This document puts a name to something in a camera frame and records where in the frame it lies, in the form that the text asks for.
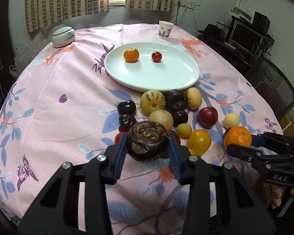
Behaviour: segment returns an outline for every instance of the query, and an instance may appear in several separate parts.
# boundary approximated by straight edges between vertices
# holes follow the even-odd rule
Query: white plate
[[[126,62],[124,51],[136,48],[140,57],[137,62]],[[153,62],[151,54],[159,51],[160,62]],[[105,59],[107,73],[120,84],[140,92],[151,89],[170,91],[186,89],[199,78],[199,67],[188,54],[171,46],[152,42],[135,42],[110,51]]]

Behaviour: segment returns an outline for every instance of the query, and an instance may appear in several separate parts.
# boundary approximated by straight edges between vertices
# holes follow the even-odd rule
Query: speaker
[[[265,15],[262,15],[261,13],[255,11],[253,25],[257,27],[260,31],[267,34],[270,26],[270,20]]]

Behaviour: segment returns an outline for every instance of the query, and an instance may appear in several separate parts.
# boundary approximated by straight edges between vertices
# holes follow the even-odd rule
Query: paper cup
[[[168,38],[173,26],[173,23],[167,21],[159,21],[159,36]]]

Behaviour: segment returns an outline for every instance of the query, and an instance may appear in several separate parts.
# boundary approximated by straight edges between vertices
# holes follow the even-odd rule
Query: screw
[[[100,161],[100,162],[103,162],[106,159],[107,159],[107,156],[105,156],[105,155],[98,155],[97,156],[97,160]]]
[[[191,162],[197,162],[198,161],[198,156],[196,156],[196,155],[190,155],[188,157],[188,160],[190,160]]]
[[[231,164],[231,163],[225,163],[225,164],[224,164],[224,167],[225,167],[226,169],[232,169],[232,168],[233,168],[233,164]]]
[[[62,168],[63,169],[68,169],[69,167],[71,167],[71,163],[70,162],[65,162],[62,164]]]

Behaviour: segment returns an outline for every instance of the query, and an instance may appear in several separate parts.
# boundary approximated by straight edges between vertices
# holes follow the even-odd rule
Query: tablecloth
[[[240,124],[253,134],[282,134],[282,130],[269,105],[226,60],[177,26],[168,39],[158,36],[158,25],[81,29],[72,44],[55,49],[50,43],[37,55],[12,86],[0,111],[0,208],[8,218],[22,218],[63,162],[88,162],[113,144],[119,102],[133,100],[136,119],[147,119],[139,109],[141,93],[118,84],[104,68],[111,50],[131,42],[170,45],[195,59],[201,72],[195,84],[203,97],[201,108],[213,106],[219,113],[217,124],[208,130],[211,147],[202,158],[214,165],[230,161],[250,184],[257,180],[250,164],[224,152],[223,118],[231,112],[238,114]],[[194,130],[200,128],[198,111],[188,112],[188,123]],[[114,234],[181,232],[189,187],[174,180],[169,161],[140,163],[126,157],[121,179],[106,186]],[[82,192],[80,229],[85,229],[83,199]],[[213,209],[213,185],[210,202]]]

